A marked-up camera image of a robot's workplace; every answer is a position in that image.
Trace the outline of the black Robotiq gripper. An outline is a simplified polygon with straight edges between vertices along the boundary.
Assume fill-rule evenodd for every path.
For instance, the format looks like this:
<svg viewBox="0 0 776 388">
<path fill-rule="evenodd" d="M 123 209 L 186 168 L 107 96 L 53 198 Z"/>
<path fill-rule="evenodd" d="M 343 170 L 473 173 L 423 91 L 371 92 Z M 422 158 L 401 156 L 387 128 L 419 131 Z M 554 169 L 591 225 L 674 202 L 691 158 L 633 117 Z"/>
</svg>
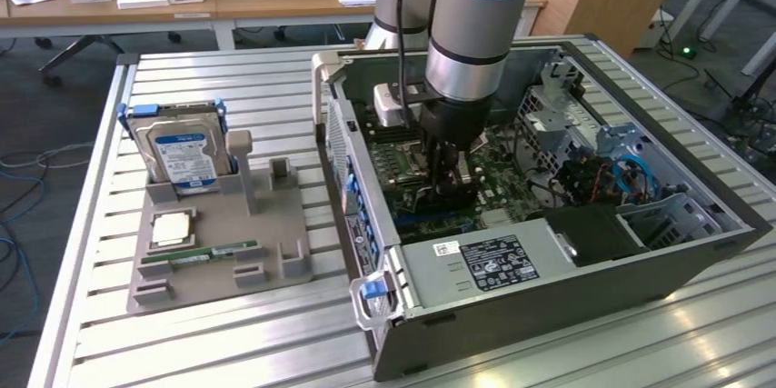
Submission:
<svg viewBox="0 0 776 388">
<path fill-rule="evenodd" d="M 490 97 L 475 101 L 438 99 L 423 104 L 421 126 L 429 138 L 470 148 L 485 131 L 493 106 Z"/>
</svg>

